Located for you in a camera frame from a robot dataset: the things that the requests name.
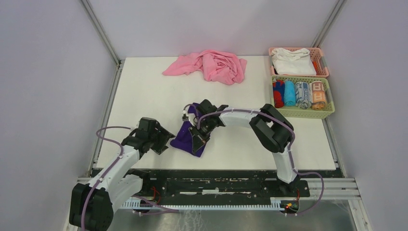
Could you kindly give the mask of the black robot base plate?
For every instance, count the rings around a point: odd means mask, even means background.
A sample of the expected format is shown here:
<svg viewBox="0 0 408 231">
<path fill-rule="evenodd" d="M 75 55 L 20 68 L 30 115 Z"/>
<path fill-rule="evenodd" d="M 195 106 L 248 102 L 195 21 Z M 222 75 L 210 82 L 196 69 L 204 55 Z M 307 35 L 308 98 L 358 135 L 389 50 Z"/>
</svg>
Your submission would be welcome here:
<svg viewBox="0 0 408 231">
<path fill-rule="evenodd" d="M 284 186 L 275 170 L 137 170 L 139 196 L 160 205 L 269 205 L 271 199 L 310 197 L 308 183 Z"/>
</svg>

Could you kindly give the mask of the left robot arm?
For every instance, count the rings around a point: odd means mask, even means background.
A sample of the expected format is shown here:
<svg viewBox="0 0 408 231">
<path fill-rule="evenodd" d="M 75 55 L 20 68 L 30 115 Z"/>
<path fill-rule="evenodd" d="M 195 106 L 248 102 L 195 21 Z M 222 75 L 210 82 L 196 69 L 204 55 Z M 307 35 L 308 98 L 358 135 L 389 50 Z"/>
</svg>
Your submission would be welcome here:
<svg viewBox="0 0 408 231">
<path fill-rule="evenodd" d="M 130 133 L 121 142 L 101 136 L 104 130 L 99 129 L 96 135 L 119 146 L 116 156 L 91 180 L 77 183 L 72 189 L 68 222 L 83 231 L 108 230 L 115 212 L 125 201 L 151 191 L 149 180 L 127 172 L 150 150 L 163 153 L 169 140 L 175 137 L 148 117 L 141 118 L 136 128 L 129 128 Z"/>
</svg>

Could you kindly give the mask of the red blue patterned towel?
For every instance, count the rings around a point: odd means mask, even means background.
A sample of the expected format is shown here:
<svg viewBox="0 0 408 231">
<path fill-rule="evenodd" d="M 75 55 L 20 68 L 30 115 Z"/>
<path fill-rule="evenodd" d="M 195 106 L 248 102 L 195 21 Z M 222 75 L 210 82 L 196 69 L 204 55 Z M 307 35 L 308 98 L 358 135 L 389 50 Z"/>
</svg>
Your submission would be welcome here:
<svg viewBox="0 0 408 231">
<path fill-rule="evenodd" d="M 273 98 L 275 108 L 282 108 L 284 106 L 284 91 L 285 83 L 282 80 L 276 80 L 272 83 Z"/>
</svg>

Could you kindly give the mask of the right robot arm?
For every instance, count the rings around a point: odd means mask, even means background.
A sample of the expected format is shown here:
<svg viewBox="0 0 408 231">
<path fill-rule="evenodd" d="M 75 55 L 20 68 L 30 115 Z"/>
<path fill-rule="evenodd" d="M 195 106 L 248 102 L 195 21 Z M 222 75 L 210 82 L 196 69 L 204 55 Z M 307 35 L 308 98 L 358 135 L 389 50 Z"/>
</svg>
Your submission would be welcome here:
<svg viewBox="0 0 408 231">
<path fill-rule="evenodd" d="M 272 153 L 277 166 L 278 191 L 283 196 L 291 196 L 297 191 L 297 173 L 291 155 L 291 145 L 295 139 L 291 123 L 271 104 L 260 109 L 233 108 L 228 105 L 216 107 L 203 100 L 195 108 L 195 113 L 183 110 L 183 121 L 190 123 L 191 151 L 197 154 L 210 140 L 211 132 L 218 127 L 250 128 L 262 144 Z"/>
</svg>

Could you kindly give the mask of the purple cloth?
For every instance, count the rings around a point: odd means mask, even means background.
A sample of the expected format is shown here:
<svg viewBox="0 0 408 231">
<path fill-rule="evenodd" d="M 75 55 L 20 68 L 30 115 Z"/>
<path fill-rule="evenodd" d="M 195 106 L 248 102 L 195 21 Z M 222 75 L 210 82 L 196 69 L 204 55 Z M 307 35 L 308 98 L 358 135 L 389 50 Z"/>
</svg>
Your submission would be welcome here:
<svg viewBox="0 0 408 231">
<path fill-rule="evenodd" d="M 170 141 L 170 145 L 173 148 L 190 153 L 195 157 L 201 157 L 205 149 L 204 145 L 196 152 L 192 150 L 192 135 L 189 131 L 189 129 L 192 127 L 192 124 L 190 122 L 189 116 L 194 114 L 194 118 L 198 119 L 202 115 L 198 111 L 198 105 L 199 105 L 198 103 L 191 103 L 184 107 L 182 111 L 183 124 L 179 132 L 177 133 L 176 137 Z"/>
</svg>

